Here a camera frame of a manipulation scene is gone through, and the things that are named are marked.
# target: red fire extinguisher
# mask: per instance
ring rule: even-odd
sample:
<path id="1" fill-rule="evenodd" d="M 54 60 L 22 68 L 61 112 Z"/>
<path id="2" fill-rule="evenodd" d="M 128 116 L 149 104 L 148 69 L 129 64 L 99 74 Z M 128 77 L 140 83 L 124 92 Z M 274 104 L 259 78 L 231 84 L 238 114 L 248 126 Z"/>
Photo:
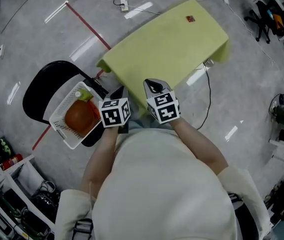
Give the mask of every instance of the red fire extinguisher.
<path id="1" fill-rule="evenodd" d="M 6 169 L 10 168 L 14 164 L 17 164 L 18 162 L 20 162 L 22 159 L 23 159 L 22 155 L 17 154 L 13 156 L 12 158 L 10 158 L 9 160 L 6 160 L 5 162 L 1 163 L 0 164 L 1 169 L 5 171 Z"/>

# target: white sleeve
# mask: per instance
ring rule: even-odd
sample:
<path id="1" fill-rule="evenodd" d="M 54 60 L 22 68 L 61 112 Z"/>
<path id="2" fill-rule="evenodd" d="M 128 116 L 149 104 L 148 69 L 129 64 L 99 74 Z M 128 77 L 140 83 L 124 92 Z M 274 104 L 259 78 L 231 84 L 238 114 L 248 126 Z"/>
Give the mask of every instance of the white sleeve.
<path id="1" fill-rule="evenodd" d="M 263 239 L 270 231 L 270 216 L 249 172 L 229 166 L 217 177 L 228 193 L 237 194 L 244 201 Z"/>
<path id="2" fill-rule="evenodd" d="M 74 189 L 64 190 L 58 205 L 54 239 L 72 239 L 75 223 L 85 218 L 90 210 L 91 200 L 88 193 Z"/>

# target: red label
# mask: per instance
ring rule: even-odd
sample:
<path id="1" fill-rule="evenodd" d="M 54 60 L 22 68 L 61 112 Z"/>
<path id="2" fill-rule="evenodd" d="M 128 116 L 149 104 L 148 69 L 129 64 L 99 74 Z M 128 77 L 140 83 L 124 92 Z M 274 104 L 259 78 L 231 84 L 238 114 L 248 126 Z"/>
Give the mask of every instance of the red label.
<path id="1" fill-rule="evenodd" d="M 17 158 L 12 158 L 11 160 L 8 161 L 8 163 L 10 164 L 10 166 L 16 164 L 18 162 Z"/>
<path id="2" fill-rule="evenodd" d="M 195 21 L 195 19 L 194 19 L 194 17 L 193 16 L 186 16 L 186 19 L 188 20 L 188 22 L 194 22 Z"/>

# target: white plastic basket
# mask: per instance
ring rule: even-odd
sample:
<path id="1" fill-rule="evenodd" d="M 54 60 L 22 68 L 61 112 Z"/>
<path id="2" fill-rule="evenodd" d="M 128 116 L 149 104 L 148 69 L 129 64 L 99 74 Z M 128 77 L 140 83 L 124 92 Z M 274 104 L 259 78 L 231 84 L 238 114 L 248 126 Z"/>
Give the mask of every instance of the white plastic basket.
<path id="1" fill-rule="evenodd" d="M 65 124 L 65 114 L 77 100 L 75 93 L 80 90 L 88 90 L 93 95 L 93 98 L 90 101 L 93 102 L 94 105 L 98 108 L 98 102 L 102 101 L 103 99 L 96 93 L 94 89 L 88 87 L 84 82 L 79 82 L 68 93 L 65 99 L 60 103 L 60 105 L 56 108 L 56 110 L 49 118 L 49 122 L 52 128 L 61 135 L 64 143 L 72 150 L 75 149 L 91 133 L 91 131 L 93 131 L 94 128 L 102 122 L 101 120 L 98 121 L 94 128 L 86 136 L 81 136 L 79 133 L 72 130 Z"/>

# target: black chair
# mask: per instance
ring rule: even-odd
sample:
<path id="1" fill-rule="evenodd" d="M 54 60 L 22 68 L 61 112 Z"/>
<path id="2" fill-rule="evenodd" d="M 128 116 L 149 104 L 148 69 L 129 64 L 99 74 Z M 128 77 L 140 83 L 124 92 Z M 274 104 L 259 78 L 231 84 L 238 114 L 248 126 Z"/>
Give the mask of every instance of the black chair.
<path id="1" fill-rule="evenodd" d="M 274 31 L 276 31 L 276 23 L 275 21 L 271 18 L 271 16 L 268 14 L 268 7 L 261 1 L 256 3 L 258 10 L 260 12 L 261 17 L 259 18 L 257 16 L 257 14 L 254 12 L 254 10 L 250 10 L 250 14 L 253 15 L 255 18 L 252 17 L 244 17 L 245 21 L 252 21 L 254 23 L 256 23 L 259 27 L 259 31 L 258 31 L 258 37 L 256 38 L 256 41 L 259 42 L 259 40 L 261 39 L 262 36 L 262 32 L 264 32 L 264 34 L 266 35 L 266 43 L 270 43 L 270 37 L 268 35 L 269 30 L 271 29 L 272 32 L 274 33 Z"/>
<path id="2" fill-rule="evenodd" d="M 258 7 L 261 17 L 259 18 L 253 10 L 250 10 L 250 14 L 252 14 L 255 18 L 252 18 L 249 16 L 244 17 L 245 21 L 250 20 L 258 25 L 259 33 L 258 33 L 258 37 L 256 38 L 256 41 L 260 40 L 262 32 L 264 32 L 267 38 L 266 42 L 269 44 L 271 42 L 269 35 L 268 35 L 270 29 L 272 30 L 274 35 L 283 37 L 284 36 L 284 11 L 277 11 L 277 12 L 272 11 L 273 16 L 275 15 L 280 16 L 282 23 L 283 23 L 281 24 L 279 21 L 277 21 L 277 24 L 279 25 L 279 27 L 277 27 L 276 21 L 269 14 L 269 10 L 270 10 L 270 7 L 272 6 L 272 3 L 269 3 L 269 5 L 266 5 L 262 1 L 258 1 L 256 5 Z"/>
<path id="3" fill-rule="evenodd" d="M 102 99 L 108 94 L 99 83 L 90 78 L 77 66 L 68 61 L 58 60 L 44 66 L 35 76 L 27 88 L 23 98 L 24 112 L 33 120 L 49 125 L 49 121 L 44 120 L 46 107 L 56 93 L 56 91 L 68 80 L 76 75 L 82 75 L 84 83 L 92 87 Z M 103 124 L 100 123 L 83 141 L 86 147 L 93 146 L 104 132 Z"/>

